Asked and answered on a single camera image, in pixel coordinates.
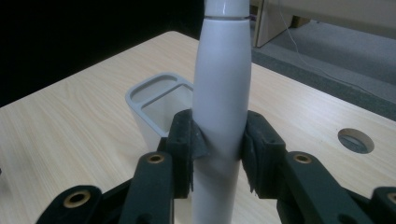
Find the wooden table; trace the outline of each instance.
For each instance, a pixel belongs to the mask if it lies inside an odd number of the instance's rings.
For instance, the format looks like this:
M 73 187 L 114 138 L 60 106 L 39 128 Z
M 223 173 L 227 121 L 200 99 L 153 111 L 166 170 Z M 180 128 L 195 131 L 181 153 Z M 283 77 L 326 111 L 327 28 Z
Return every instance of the wooden table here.
M 134 175 L 147 152 L 125 103 L 127 90 L 163 71 L 193 81 L 198 42 L 166 33 L 0 108 L 1 223 L 33 223 L 75 185 L 106 192 Z M 263 114 L 287 144 L 318 157 L 339 183 L 366 197 L 396 186 L 396 122 L 252 65 L 249 109 Z M 375 149 L 341 145 L 344 128 L 371 137 Z M 275 201 L 249 192 L 241 170 L 233 223 L 279 223 Z M 176 223 L 191 222 L 191 201 L 176 200 Z

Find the white cylinder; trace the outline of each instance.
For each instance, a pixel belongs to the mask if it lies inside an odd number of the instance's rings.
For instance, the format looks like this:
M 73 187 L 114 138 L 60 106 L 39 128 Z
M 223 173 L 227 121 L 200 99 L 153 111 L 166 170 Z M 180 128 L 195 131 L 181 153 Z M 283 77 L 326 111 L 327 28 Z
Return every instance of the white cylinder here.
M 245 18 L 249 15 L 249 0 L 206 0 L 207 17 Z
M 205 19 L 195 65 L 192 116 L 211 155 L 194 161 L 194 224 L 231 222 L 250 71 L 249 21 Z

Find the dark background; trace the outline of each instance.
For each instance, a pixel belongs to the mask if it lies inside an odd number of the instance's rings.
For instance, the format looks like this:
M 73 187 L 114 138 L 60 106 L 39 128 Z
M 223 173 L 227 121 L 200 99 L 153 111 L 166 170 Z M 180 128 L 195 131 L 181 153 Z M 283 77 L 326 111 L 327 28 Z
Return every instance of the dark background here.
M 0 1 L 0 106 L 203 18 L 203 0 Z

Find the gray carpet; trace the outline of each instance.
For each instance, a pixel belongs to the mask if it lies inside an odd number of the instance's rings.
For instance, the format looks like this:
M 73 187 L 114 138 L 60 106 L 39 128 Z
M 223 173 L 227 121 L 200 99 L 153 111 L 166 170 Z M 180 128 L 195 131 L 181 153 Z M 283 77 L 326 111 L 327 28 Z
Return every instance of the gray carpet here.
M 396 40 L 311 21 L 252 50 L 252 61 L 396 121 Z

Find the translucent plastic box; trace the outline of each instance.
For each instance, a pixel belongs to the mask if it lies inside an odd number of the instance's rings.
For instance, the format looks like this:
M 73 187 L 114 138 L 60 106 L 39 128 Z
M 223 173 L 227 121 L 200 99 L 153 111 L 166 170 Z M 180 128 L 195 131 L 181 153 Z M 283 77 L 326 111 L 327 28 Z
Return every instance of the translucent plastic box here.
M 148 145 L 155 151 L 167 137 L 174 115 L 192 107 L 192 84 L 174 73 L 160 73 L 133 86 L 125 100 Z

